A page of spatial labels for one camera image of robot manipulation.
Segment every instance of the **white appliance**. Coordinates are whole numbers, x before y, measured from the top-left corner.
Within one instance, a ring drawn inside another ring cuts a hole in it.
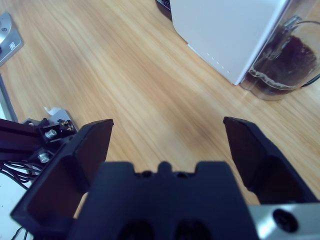
[[[277,25],[305,15],[315,1],[170,0],[170,5],[176,32],[204,61],[237,85]]]

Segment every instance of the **wood grain surface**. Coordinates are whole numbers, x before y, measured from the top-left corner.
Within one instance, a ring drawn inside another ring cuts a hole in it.
[[[206,64],[154,0],[0,0],[25,45],[0,73],[20,121],[68,110],[76,124],[114,119],[107,161],[194,171],[232,161],[224,116],[255,122],[320,198],[320,81],[279,102],[256,98]]]

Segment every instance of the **screw hole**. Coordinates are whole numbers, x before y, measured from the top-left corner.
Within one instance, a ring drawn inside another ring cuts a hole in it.
[[[154,240],[154,231],[145,220],[129,222],[119,234],[118,240]]]
[[[276,225],[283,231],[294,233],[298,230],[298,221],[292,213],[282,209],[276,209],[272,216]]]
[[[197,220],[183,220],[175,231],[175,240],[210,240],[207,227]]]
[[[144,171],[141,173],[143,178],[150,178],[152,176],[152,171]]]
[[[176,176],[177,176],[177,178],[180,178],[180,179],[188,179],[189,178],[189,175],[185,172],[182,172],[182,171],[178,172]]]

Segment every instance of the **dark liquid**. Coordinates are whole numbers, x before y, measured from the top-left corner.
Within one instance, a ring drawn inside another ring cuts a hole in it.
[[[277,56],[271,57],[280,39],[281,34],[273,38],[254,64],[254,69],[245,76],[247,81],[266,95],[283,95],[294,91],[317,66],[314,52],[295,36],[283,44],[285,47],[279,50]]]

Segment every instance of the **metal plate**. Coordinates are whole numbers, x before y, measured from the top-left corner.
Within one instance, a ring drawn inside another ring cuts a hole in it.
[[[297,231],[286,232],[277,226],[273,217],[277,209],[284,210],[296,218]],[[320,203],[249,206],[249,211],[261,240],[320,239]]]
[[[0,16],[0,66],[11,58],[24,45],[9,13]]]

